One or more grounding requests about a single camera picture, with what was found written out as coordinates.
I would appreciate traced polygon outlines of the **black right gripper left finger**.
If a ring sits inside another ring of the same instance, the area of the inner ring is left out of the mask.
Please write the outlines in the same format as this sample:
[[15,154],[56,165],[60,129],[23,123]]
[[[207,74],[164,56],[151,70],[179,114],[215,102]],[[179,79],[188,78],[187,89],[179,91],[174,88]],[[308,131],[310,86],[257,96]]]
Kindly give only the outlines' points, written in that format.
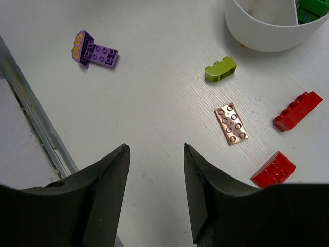
[[1,186],[1,246],[114,246],[129,166],[122,144],[45,187]]

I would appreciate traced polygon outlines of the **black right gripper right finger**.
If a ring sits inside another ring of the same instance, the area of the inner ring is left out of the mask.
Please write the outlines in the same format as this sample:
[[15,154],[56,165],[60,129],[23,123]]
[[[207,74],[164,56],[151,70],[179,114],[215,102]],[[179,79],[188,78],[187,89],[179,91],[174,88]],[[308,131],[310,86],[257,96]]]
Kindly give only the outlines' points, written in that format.
[[247,185],[184,145],[191,233],[197,246],[328,246],[328,185]]

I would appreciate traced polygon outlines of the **dark green square lego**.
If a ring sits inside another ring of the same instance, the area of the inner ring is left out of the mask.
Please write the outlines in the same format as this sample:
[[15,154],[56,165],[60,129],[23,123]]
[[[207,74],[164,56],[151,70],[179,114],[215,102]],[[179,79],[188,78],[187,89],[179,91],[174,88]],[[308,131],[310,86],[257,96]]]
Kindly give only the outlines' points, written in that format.
[[328,13],[328,0],[301,0],[300,7],[323,17]]

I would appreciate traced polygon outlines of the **dark green sloped lego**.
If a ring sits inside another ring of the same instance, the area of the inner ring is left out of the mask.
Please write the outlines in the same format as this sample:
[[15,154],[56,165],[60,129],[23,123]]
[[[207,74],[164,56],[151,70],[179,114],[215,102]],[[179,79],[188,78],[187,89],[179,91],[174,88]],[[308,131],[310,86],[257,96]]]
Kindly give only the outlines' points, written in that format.
[[296,13],[297,13],[298,24],[300,25],[315,21],[319,18],[318,15],[300,7],[297,8]]

